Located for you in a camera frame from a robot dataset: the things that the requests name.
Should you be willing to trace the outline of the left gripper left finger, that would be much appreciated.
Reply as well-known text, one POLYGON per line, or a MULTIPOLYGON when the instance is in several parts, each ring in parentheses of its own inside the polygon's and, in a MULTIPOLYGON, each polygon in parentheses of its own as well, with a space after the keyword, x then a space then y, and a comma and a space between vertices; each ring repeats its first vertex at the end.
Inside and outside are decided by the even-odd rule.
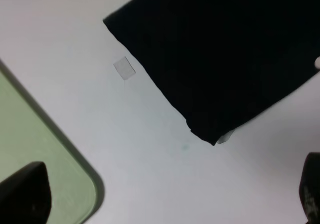
POLYGON ((44 162, 31 162, 0 183, 2 224, 45 224, 52 194, 44 162))

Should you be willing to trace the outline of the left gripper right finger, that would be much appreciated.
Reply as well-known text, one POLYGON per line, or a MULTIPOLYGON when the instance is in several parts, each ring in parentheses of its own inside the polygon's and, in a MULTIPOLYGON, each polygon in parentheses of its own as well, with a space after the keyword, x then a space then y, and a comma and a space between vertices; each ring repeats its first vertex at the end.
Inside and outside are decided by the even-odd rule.
POLYGON ((307 155, 300 185, 299 198, 307 218, 307 224, 320 223, 320 154, 307 155))

